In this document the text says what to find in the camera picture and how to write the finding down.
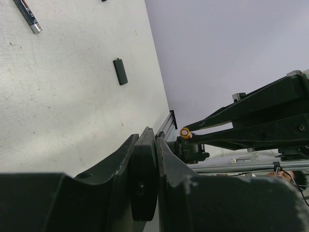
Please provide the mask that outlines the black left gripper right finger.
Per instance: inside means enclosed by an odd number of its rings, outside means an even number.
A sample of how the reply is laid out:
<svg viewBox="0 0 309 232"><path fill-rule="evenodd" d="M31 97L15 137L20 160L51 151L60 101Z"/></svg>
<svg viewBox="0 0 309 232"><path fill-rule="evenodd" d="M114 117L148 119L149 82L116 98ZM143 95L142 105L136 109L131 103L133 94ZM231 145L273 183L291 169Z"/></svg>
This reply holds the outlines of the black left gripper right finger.
<svg viewBox="0 0 309 232"><path fill-rule="evenodd" d="M201 176L156 141L162 232L306 232L309 209L287 181Z"/></svg>

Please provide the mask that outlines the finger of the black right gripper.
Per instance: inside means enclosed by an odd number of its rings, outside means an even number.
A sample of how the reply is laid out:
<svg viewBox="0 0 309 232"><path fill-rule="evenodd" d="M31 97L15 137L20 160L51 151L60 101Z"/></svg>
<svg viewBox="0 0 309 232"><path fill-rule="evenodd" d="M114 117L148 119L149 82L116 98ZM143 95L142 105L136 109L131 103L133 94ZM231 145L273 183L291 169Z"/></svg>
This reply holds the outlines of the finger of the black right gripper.
<svg viewBox="0 0 309 232"><path fill-rule="evenodd" d="M309 144L309 115L301 114L241 129L227 129L203 135L194 135L186 145L211 145L240 150L299 147Z"/></svg>
<svg viewBox="0 0 309 232"><path fill-rule="evenodd" d="M238 102L222 107L203 120L185 126L190 131L235 123L244 127L309 112L306 74L286 76L259 88Z"/></svg>

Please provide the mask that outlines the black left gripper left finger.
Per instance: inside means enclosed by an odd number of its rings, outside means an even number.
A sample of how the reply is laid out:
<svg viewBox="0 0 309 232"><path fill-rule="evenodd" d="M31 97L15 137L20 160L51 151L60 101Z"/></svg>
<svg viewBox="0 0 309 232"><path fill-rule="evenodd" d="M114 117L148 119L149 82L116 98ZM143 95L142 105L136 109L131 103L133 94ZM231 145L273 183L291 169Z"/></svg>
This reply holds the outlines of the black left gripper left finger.
<svg viewBox="0 0 309 232"><path fill-rule="evenodd" d="M0 176L3 232L137 232L129 196L133 134L111 155L71 178L62 173Z"/></svg>

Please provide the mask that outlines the wide black remote control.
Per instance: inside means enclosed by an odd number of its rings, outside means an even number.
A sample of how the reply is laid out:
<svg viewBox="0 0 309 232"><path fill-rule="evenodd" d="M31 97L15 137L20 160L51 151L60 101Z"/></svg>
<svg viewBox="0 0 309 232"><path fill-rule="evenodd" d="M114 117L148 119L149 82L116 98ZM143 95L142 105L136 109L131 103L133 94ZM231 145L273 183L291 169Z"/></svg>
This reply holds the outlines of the wide black remote control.
<svg viewBox="0 0 309 232"><path fill-rule="evenodd" d="M146 127L133 147L130 161L130 199L134 221L151 221L158 192L156 142L153 129Z"/></svg>

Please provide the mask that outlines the red orange battery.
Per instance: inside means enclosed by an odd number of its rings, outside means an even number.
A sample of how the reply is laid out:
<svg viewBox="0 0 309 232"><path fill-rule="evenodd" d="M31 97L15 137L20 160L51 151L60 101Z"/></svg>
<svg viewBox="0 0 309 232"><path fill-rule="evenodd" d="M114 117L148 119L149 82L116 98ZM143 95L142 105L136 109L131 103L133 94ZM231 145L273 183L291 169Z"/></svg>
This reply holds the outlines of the red orange battery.
<svg viewBox="0 0 309 232"><path fill-rule="evenodd" d="M180 130L180 136L183 138L183 139L191 139L192 138L192 133L191 131L186 128L186 127L183 127L181 130Z"/></svg>

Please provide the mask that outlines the black battery cover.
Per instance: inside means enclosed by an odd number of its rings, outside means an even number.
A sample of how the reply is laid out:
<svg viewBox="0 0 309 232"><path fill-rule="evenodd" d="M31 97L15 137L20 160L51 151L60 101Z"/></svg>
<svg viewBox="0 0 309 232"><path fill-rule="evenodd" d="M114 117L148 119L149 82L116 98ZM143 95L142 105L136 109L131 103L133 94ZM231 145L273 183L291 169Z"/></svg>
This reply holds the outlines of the black battery cover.
<svg viewBox="0 0 309 232"><path fill-rule="evenodd" d="M120 58L117 58L113 61L114 69L116 76L119 82L119 85L125 85L128 83L125 67L123 61Z"/></svg>

